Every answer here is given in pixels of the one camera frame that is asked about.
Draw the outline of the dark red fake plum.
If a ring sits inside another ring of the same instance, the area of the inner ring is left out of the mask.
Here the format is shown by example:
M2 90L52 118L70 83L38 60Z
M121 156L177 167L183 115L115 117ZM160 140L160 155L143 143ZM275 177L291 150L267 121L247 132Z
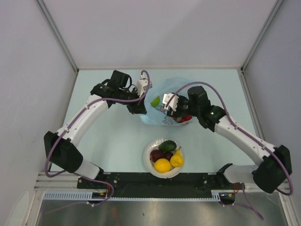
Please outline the dark red fake plum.
M165 152L161 151L161 150L153 150L150 153L150 160L152 162L156 162L159 159L165 158Z

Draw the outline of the light blue plastic bag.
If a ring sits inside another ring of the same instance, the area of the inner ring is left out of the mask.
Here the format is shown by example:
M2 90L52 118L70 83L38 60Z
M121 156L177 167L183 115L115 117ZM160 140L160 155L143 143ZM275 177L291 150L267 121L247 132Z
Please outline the light blue plastic bag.
M162 104L163 95L166 93L175 93L179 88L192 82L189 79L181 77L173 77L163 79L161 81L155 82L152 88L148 91L145 99L144 105L147 113L141 114L141 120L145 124L155 125L155 126L185 126L194 121L192 118L190 121L184 123L176 122L172 117L167 116L167 111L164 109ZM154 98L160 97L160 104L157 107L152 107L151 102Z

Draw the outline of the yellow fake pear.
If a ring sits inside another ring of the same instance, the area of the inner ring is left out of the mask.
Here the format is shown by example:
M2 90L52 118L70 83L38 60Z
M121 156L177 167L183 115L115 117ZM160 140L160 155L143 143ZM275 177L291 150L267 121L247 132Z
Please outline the yellow fake pear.
M176 150L175 154L171 157L170 164L175 168L184 165L184 158L182 157L180 149Z

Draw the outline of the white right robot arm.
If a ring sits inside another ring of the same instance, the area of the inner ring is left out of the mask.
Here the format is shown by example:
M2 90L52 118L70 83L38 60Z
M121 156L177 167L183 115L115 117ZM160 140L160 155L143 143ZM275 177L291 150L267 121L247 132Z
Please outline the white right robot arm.
M276 147L249 133L229 115L226 106L211 104L199 82L189 83L186 87L187 97L177 92L164 95L162 104L167 114L175 118L197 118L203 128L228 139L253 161L252 165L226 165L217 177L218 186L228 189L233 183L252 183L270 194L287 181L290 191L286 195L291 195L293 184L289 149L284 145Z

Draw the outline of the yellow fake lemon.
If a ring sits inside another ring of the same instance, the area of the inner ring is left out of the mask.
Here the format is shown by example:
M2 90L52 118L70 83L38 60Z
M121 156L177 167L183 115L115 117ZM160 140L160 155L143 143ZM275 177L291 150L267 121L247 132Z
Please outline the yellow fake lemon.
M171 169L171 163L165 158L158 159L154 164L154 169L159 173L169 172Z

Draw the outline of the small dark red plum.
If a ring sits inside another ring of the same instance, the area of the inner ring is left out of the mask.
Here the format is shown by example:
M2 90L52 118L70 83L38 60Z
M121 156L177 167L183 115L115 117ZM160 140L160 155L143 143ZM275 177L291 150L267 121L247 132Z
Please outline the small dark red plum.
M173 157L173 153L172 152L166 152L165 153L165 159L167 159L168 161L170 161L171 160L171 158Z

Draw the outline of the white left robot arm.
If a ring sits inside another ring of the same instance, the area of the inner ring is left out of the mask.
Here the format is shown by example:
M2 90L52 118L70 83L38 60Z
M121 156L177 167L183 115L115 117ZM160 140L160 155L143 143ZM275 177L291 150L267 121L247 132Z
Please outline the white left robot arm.
M132 114L146 113L144 99L152 87L148 72L141 71L140 79L130 91L132 84L130 75L115 70L111 78L95 85L79 112L65 126L55 133L49 131L44 135L45 167L53 163L63 172L85 178L93 188L101 187L103 170L85 160L77 147L94 121L114 104L125 105Z

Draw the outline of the dark green fake avocado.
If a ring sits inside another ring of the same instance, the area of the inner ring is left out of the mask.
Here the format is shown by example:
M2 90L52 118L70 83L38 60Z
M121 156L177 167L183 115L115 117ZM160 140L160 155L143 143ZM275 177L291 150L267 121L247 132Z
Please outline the dark green fake avocado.
M166 140L158 146L158 149L163 152L172 152L176 148L177 148L177 144L173 140Z

